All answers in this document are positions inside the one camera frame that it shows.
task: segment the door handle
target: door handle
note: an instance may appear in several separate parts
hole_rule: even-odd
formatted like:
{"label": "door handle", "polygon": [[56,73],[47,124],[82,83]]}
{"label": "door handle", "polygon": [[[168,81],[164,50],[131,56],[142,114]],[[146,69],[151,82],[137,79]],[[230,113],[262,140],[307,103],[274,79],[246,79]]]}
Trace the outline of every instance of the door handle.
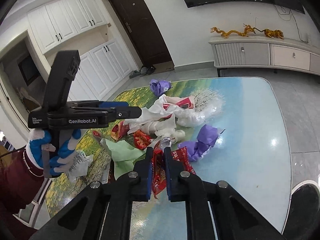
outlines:
{"label": "door handle", "polygon": [[127,26],[129,33],[132,33],[132,30],[130,28],[130,24],[129,23],[125,23],[125,26]]}

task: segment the screw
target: screw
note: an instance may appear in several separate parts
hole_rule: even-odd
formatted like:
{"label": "screw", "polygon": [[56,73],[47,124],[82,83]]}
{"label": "screw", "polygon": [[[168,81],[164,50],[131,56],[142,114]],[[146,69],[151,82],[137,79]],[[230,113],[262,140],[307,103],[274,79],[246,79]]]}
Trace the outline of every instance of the screw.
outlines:
{"label": "screw", "polygon": [[226,187],[228,187],[228,182],[226,182],[224,180],[220,180],[220,181],[218,181],[218,186],[222,187],[222,188],[226,188]]}
{"label": "screw", "polygon": [[100,182],[99,181],[93,181],[90,183],[91,188],[98,188],[100,187]]}
{"label": "screw", "polygon": [[190,172],[189,171],[182,171],[182,172],[180,172],[180,176],[183,178],[188,178],[188,177],[190,177]]}
{"label": "screw", "polygon": [[129,178],[136,178],[138,177],[138,173],[136,171],[130,171],[128,173]]}

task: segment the dragon figurine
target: dragon figurine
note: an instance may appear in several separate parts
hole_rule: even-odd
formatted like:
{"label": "dragon figurine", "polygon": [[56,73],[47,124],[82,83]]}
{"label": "dragon figurine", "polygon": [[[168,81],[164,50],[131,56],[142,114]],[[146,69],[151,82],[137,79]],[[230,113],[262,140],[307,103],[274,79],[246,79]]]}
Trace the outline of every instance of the dragon figurine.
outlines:
{"label": "dragon figurine", "polygon": [[254,29],[255,29],[255,28],[252,28],[250,25],[244,24],[244,32],[243,32],[243,33],[238,32],[238,31],[235,31],[235,30],[231,30],[231,31],[229,31],[229,32],[226,33],[225,31],[219,30],[217,27],[211,28],[211,29],[210,29],[210,32],[211,32],[211,33],[213,33],[213,32],[221,33],[221,36],[222,36],[222,37],[225,37],[225,38],[228,38],[231,33],[237,33],[239,36],[248,37],[248,35],[247,35],[248,33],[250,33],[250,32],[256,33],[256,32],[254,31]]}
{"label": "dragon figurine", "polygon": [[267,37],[269,38],[280,38],[280,39],[284,39],[284,36],[283,36],[283,32],[281,30],[275,30],[275,31],[271,31],[269,29],[264,29],[264,30],[259,30],[257,29],[256,27],[254,27],[254,29],[256,29],[257,31],[263,33],[264,32],[264,35],[266,35]]}

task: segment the hand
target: hand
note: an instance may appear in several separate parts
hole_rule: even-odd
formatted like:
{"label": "hand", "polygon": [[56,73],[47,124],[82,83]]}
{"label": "hand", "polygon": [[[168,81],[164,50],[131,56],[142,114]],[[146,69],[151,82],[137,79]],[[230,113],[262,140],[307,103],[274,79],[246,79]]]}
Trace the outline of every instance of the hand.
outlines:
{"label": "hand", "polygon": [[[58,150],[58,156],[50,159],[50,174],[53,176],[59,175],[62,172],[67,172],[73,165],[73,158],[76,155],[76,146],[87,129],[73,130],[71,138],[66,140]],[[26,153],[29,160],[39,169],[43,170],[42,149],[51,142],[51,134],[47,130],[32,129],[29,133],[29,141],[26,145]],[[49,145],[49,150],[54,152],[55,147]]]}

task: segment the cable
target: cable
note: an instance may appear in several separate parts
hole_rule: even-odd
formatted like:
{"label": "cable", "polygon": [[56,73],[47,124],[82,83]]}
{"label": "cable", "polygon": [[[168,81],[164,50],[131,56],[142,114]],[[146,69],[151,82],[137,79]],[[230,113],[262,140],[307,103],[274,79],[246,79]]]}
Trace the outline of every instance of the cable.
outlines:
{"label": "cable", "polygon": [[14,153],[14,152],[18,152],[18,151],[20,151],[20,150],[23,150],[25,147],[26,147],[26,145],[23,146],[23,147],[21,147],[21,148],[19,148],[18,150],[13,150],[13,151],[7,152],[7,153],[5,153],[5,154],[2,154],[2,155],[0,155],[0,159],[1,159],[2,157],[4,157],[4,156],[7,156],[7,155],[11,154],[11,153]]}
{"label": "cable", "polygon": [[[301,39],[301,37],[300,37],[300,32],[299,32],[299,28],[298,28],[298,24],[297,24],[297,20],[296,20],[296,18],[294,17],[293,12],[291,11],[291,9],[289,10],[289,13],[286,13],[286,12],[287,12],[286,9],[281,6],[281,10],[284,12],[284,14],[283,14],[283,13],[280,13],[280,12],[278,11],[278,8],[277,8],[275,5],[273,5],[273,6],[274,6],[274,8],[276,9],[279,17],[280,17],[282,20],[288,22],[288,21],[291,20],[291,16],[293,16],[293,19],[294,19],[294,21],[295,21],[295,23],[296,23],[296,27],[297,27],[297,31],[298,31],[298,35],[299,35],[300,41],[303,41],[303,42],[305,42],[305,43],[308,43],[307,41],[304,41],[304,40]],[[290,19],[289,19],[289,20],[285,20],[285,19],[283,19],[283,18],[281,17],[281,15],[290,15]]]}

